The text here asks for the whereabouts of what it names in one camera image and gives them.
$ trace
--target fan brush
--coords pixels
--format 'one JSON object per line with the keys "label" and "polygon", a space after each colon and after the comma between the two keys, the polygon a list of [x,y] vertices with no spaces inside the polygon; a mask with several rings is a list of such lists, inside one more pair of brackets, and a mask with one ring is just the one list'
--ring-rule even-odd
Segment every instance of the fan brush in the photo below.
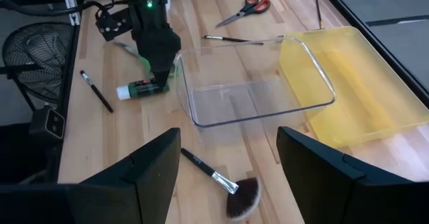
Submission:
{"label": "fan brush", "polygon": [[248,178],[234,183],[185,148],[181,149],[181,153],[228,191],[227,217],[232,221],[244,220],[256,209],[261,200],[261,183],[258,178]]}

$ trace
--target yellow plastic tray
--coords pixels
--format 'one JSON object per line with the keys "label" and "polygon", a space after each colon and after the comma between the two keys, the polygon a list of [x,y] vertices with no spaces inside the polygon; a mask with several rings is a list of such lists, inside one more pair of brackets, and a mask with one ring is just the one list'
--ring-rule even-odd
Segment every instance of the yellow plastic tray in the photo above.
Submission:
{"label": "yellow plastic tray", "polygon": [[[357,29],[340,27],[285,37],[302,40],[311,49],[336,90],[332,105],[306,112],[321,142],[338,148],[389,137],[429,121],[429,110]],[[308,61],[296,44],[282,42],[280,66],[304,106],[326,95],[326,89],[314,88],[312,77],[297,74],[305,72]]]}

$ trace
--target wooden workbench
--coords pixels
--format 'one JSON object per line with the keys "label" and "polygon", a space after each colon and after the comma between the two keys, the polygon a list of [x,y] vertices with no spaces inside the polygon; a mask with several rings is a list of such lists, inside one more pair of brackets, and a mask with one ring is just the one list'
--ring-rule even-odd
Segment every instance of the wooden workbench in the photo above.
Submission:
{"label": "wooden workbench", "polygon": [[[201,40],[205,34],[258,40],[318,27],[314,0],[271,2],[272,7],[263,15],[246,17],[215,29],[217,23],[241,8],[243,0],[172,0],[170,23],[181,37],[183,49],[224,44]],[[320,0],[320,4],[326,28],[346,24],[327,0]],[[105,42],[95,27],[96,10],[88,9],[82,16],[58,181],[80,182],[167,129],[180,127],[182,146],[225,176],[232,180],[247,176],[262,179],[261,203],[247,223],[303,223],[276,157],[273,133],[263,138],[253,137],[265,134],[261,125],[237,124],[228,127],[235,138],[234,142],[226,144],[224,136],[198,131],[181,109],[173,91],[139,100],[117,99],[116,87],[143,79],[143,68],[123,49]],[[133,45],[129,34],[118,40]],[[103,107],[82,80],[80,70],[85,70],[103,92],[114,114]],[[429,126],[423,125],[389,139],[341,150],[410,180],[428,180],[428,140]],[[182,158],[167,223],[228,223],[226,195],[222,188]]]}

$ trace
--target brush bristles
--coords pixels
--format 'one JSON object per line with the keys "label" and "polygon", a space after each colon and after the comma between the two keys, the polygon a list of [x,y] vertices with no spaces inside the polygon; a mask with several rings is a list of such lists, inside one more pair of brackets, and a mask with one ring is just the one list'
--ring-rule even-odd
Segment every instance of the brush bristles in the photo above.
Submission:
{"label": "brush bristles", "polygon": [[261,183],[257,178],[248,178],[237,182],[239,188],[235,194],[228,194],[227,216],[232,221],[246,219],[261,200]]}

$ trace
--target white cap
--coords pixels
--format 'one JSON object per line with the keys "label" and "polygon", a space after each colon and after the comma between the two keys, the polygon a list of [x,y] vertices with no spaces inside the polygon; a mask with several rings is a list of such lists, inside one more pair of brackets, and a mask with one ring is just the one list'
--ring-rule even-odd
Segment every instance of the white cap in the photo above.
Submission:
{"label": "white cap", "polygon": [[127,100],[130,99],[128,86],[120,86],[116,88],[116,93],[118,94],[119,100]]}

